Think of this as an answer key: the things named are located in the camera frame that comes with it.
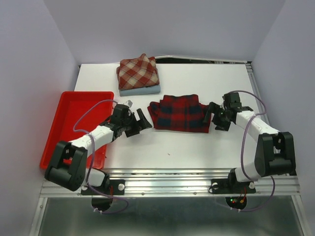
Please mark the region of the red navy plaid skirt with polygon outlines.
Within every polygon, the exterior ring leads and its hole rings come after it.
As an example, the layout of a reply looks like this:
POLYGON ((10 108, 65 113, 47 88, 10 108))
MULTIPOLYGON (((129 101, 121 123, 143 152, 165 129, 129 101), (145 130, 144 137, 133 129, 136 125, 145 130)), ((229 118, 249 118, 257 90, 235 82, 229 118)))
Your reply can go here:
POLYGON ((204 122, 207 110, 208 106, 201 104, 196 94, 165 95, 148 106, 155 129, 190 133, 209 132, 210 122, 204 122))

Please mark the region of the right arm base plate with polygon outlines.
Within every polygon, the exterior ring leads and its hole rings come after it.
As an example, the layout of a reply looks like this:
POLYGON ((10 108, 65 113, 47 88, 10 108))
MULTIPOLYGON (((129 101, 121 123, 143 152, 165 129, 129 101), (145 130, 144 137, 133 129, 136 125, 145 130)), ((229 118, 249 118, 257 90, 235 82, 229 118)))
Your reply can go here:
POLYGON ((211 185, 208 189, 212 194, 254 194, 256 188, 250 187, 250 182, 229 181, 227 178, 215 178, 211 180, 211 185))

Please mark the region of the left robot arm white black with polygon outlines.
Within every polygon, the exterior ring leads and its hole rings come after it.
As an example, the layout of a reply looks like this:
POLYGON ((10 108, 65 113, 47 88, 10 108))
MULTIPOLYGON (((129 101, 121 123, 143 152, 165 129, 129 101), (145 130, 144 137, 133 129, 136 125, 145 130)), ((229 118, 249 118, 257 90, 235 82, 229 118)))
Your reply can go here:
POLYGON ((131 137, 139 134, 152 125, 145 118, 141 109, 137 109, 139 119, 131 112, 128 105, 117 104, 112 115, 100 123, 94 130, 88 132, 83 129, 74 129, 83 132, 78 139, 66 142, 59 141, 45 171, 45 179, 76 191, 80 187, 92 187, 97 193, 103 194, 109 190, 109 175, 87 166, 88 157, 95 158, 96 151, 107 145, 122 134, 131 137))

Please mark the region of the light blue denim skirt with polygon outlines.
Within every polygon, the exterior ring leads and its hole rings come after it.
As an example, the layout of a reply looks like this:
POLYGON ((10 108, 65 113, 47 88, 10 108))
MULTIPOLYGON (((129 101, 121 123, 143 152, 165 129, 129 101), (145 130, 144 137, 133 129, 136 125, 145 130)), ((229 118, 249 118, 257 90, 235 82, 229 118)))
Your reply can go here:
POLYGON ((142 88, 133 88, 128 90, 120 90, 120 96, 135 96, 135 95, 147 95, 147 94, 158 94, 160 93, 160 85, 142 87, 142 88))

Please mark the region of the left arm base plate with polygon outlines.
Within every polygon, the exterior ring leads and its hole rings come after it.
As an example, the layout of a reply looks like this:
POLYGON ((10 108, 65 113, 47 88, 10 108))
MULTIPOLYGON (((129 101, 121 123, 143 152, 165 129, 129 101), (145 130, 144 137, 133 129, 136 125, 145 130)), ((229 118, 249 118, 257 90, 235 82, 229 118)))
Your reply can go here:
POLYGON ((124 179, 108 179, 101 186, 93 186, 95 190, 106 195, 122 196, 125 194, 125 180, 124 179))

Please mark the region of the red cream plaid skirt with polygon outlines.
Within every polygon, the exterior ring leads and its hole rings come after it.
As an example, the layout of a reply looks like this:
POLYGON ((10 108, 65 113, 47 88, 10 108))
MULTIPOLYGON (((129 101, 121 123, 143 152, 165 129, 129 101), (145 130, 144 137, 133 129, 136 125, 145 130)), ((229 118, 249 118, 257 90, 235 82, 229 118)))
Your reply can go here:
POLYGON ((146 54, 134 59, 123 59, 116 68, 119 90, 130 90, 160 84, 155 57, 146 54))

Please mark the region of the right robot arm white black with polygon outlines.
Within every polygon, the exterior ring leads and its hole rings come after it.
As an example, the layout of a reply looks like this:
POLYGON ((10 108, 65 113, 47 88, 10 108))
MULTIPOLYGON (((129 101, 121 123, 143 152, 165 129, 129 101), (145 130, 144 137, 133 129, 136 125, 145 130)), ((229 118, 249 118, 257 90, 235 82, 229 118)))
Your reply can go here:
POLYGON ((228 131, 233 123, 244 130, 241 150, 241 166, 231 169, 227 178, 211 180, 212 194, 253 194, 255 182, 263 177, 293 174, 296 169, 293 135, 281 132, 266 122, 249 106, 242 105, 240 91, 226 93, 221 105, 214 102, 209 107, 204 121, 211 121, 216 130, 228 131), (256 142, 253 161, 244 163, 244 144, 250 135, 256 142))

